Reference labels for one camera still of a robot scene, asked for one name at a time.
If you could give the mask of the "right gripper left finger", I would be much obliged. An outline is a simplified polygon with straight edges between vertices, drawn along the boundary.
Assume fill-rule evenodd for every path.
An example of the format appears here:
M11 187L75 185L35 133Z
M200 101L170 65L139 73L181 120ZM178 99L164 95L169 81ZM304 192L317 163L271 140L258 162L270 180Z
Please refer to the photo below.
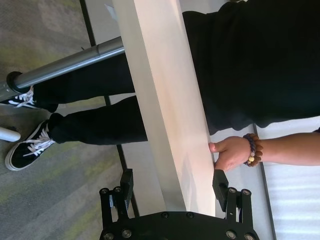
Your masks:
M102 188L99 191L103 226L113 223L112 207L117 210L118 220L129 218L128 209L133 194L133 186L133 170L128 168L122 173L120 186L116 186L112 190Z

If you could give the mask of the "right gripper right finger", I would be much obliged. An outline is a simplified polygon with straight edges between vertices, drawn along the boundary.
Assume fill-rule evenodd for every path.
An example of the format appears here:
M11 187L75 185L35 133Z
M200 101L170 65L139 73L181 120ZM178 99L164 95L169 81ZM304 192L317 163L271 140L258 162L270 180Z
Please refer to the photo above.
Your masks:
M226 220L236 221L236 213L239 210L239 222L252 223L252 192L250 190L238 191L234 187L229 187L225 172L219 169L214 170L212 187Z

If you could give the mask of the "person left hand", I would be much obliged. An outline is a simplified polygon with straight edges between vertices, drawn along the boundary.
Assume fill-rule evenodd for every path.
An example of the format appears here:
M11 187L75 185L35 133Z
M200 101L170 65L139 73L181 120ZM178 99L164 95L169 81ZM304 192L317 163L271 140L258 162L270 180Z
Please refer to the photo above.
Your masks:
M245 163L251 155L250 143L243 137L227 137L219 142L210 142L208 146L211 153L218 154L214 168L224 172Z

